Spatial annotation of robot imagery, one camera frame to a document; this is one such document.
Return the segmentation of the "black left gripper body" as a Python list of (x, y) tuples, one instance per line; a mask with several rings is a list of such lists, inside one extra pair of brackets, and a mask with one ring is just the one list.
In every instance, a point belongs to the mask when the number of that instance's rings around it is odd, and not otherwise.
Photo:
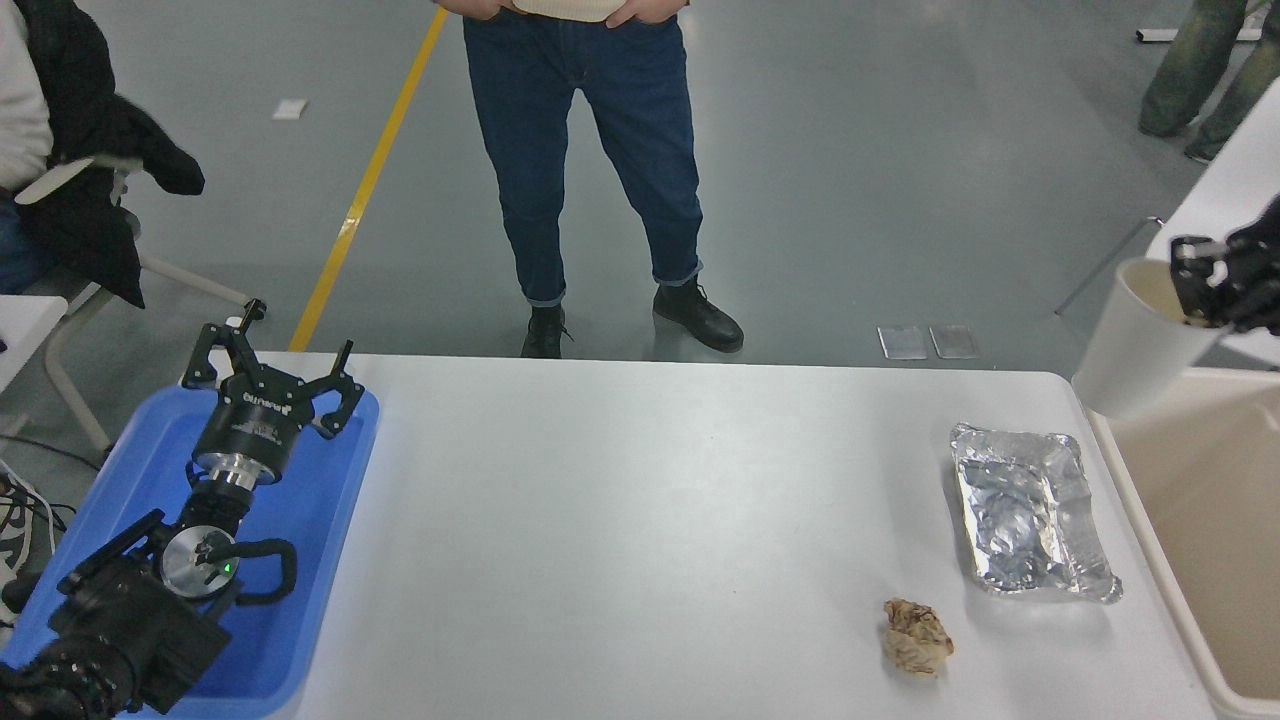
[(315, 418), (315, 389), (268, 364), (242, 368), (219, 388), (192, 461), (205, 471), (239, 457), (259, 466), (259, 480), (280, 480), (305, 425)]

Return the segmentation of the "standing person's left hand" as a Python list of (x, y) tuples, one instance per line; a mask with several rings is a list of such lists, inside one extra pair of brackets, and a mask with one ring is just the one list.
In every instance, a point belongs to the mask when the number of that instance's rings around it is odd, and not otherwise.
[(690, 1), (686, 0), (627, 0), (613, 10), (604, 23), (608, 28), (618, 28), (631, 20), (644, 24), (660, 24), (681, 13)]

